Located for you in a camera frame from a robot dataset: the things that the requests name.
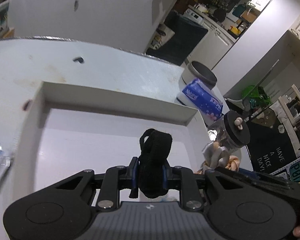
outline kitchen counter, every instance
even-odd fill
[[[188,6],[191,10],[193,10],[196,14],[204,18],[205,20],[209,21],[212,25],[218,28],[230,41],[235,43],[237,40],[232,37],[224,28],[222,28],[219,24],[217,24],[214,20],[209,18],[209,16],[205,13],[200,12],[199,10],[195,9],[193,6],[189,5]]]
[[[82,57],[84,63],[74,62]],[[11,39],[0,41],[0,143],[11,149],[27,117],[22,107],[33,98],[41,81],[103,88],[176,102],[184,87],[183,67],[144,55],[78,41]],[[227,107],[217,87],[216,96]],[[246,148],[240,167],[252,170]],[[0,192],[0,239],[8,239],[2,224],[4,210],[13,201],[11,168]]]

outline orange cloth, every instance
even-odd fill
[[[240,165],[240,160],[237,156],[234,155],[230,155],[229,158],[229,163],[226,166],[226,169],[231,170],[231,171],[238,171],[239,170],[239,165]],[[195,174],[202,174],[203,171],[199,170],[197,172],[195,172]]]

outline tan fabric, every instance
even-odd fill
[[[237,156],[234,155],[230,155],[229,158],[229,163],[226,166],[226,169],[231,170],[231,171],[238,171],[239,170],[239,166],[240,166],[240,160]],[[201,167],[206,167],[206,169],[209,169],[209,166],[207,165],[207,162],[204,161],[201,165]],[[206,169],[201,168],[200,170],[198,170],[197,172],[195,172],[195,174],[204,174],[204,171]]]

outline kitchen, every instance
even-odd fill
[[[173,42],[170,41],[166,44],[166,48],[163,45],[159,49],[153,49],[150,46],[147,54],[176,65],[186,65],[195,60],[209,69],[213,69],[237,40],[242,37],[270,1],[177,0],[162,23],[170,26],[171,24],[167,19],[174,12],[180,18],[190,19],[200,25],[203,31],[184,30],[184,32],[187,32],[185,33],[187,38],[186,40],[179,39],[178,42],[182,43],[183,46],[178,50],[178,53],[175,51],[176,45],[173,45]]]
[[[214,11],[209,13],[209,10],[211,8],[216,10],[216,6],[213,7],[212,3],[227,9],[223,0],[213,0],[211,3],[206,0],[178,0],[174,9],[208,30],[186,56],[182,66],[196,60],[213,69],[212,72],[218,77],[217,86],[227,99],[227,103],[229,99],[242,103],[243,91],[249,86],[258,84],[264,88],[270,100],[268,112],[265,108],[259,108],[261,112],[255,112],[255,121],[249,125],[253,138],[252,143],[248,145],[250,155],[254,156],[252,164],[254,168],[258,166],[258,159],[262,157],[258,156],[258,153],[276,152],[280,164],[276,166],[271,162],[273,170],[267,173],[274,172],[276,176],[289,178],[289,172],[297,166],[287,164],[287,168],[283,170],[282,162],[300,164],[300,99],[296,98],[298,97],[296,91],[300,94],[300,0],[253,1],[255,0],[240,0],[231,8],[232,12],[226,14],[225,19],[215,20]],[[232,13],[241,4],[245,5],[247,12],[246,14],[242,12],[237,18],[245,18],[246,15],[255,16],[246,29],[239,26],[241,23],[237,22],[236,18],[229,19],[235,16]],[[242,31],[235,40],[232,40],[234,37],[231,30],[234,28],[231,25],[241,28]],[[215,42],[216,37],[222,40],[218,45]],[[222,51],[220,48],[224,48],[225,44],[229,49]],[[269,113],[272,113],[273,123],[269,122],[271,119]],[[255,124],[263,120],[262,115],[266,125],[260,129],[260,126],[256,127]]]

